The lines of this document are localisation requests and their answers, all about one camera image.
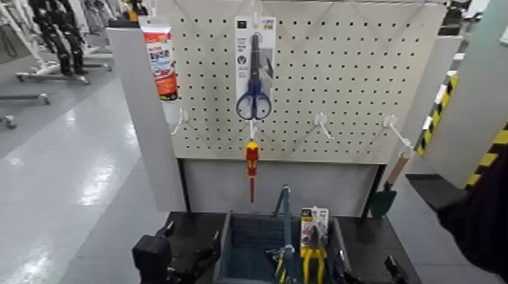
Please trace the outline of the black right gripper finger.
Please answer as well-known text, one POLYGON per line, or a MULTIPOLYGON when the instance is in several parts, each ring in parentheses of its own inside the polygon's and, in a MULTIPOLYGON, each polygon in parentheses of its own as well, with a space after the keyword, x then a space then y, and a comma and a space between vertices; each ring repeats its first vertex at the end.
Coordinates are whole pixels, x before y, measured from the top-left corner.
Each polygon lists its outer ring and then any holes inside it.
POLYGON ((335 260, 335 282, 338 284, 358 284, 360 282, 360 280, 347 269, 341 257, 335 260))
POLYGON ((396 261, 395 257, 388 255, 384 260, 385 267, 389 272, 392 282, 396 284, 408 284, 408 275, 404 268, 396 261))

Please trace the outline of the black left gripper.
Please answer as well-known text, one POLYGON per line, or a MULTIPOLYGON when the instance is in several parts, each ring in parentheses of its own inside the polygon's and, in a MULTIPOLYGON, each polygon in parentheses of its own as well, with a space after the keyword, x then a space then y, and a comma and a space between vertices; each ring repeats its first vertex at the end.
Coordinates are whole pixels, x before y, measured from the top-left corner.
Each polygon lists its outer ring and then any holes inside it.
MULTIPOLYGON (((167 221, 160 229, 160 235, 169 238, 174 232, 174 221, 167 221)), ((172 247, 172 261, 169 265, 170 283, 196 283, 201 276, 215 266, 221 257, 221 233, 216 230, 212 241, 201 248, 172 247)))

